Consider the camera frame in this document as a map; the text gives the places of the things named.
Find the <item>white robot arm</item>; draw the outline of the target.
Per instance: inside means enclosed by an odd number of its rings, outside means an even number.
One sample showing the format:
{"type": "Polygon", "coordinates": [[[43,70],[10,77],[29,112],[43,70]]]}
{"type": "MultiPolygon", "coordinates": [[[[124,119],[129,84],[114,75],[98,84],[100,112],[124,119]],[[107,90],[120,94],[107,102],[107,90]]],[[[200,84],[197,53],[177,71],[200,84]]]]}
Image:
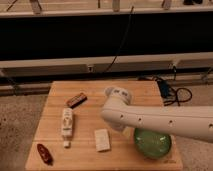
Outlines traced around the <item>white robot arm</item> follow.
{"type": "Polygon", "coordinates": [[[213,106],[132,106],[124,88],[109,87],[105,94],[101,117],[116,131],[133,127],[213,143],[213,106]]]}

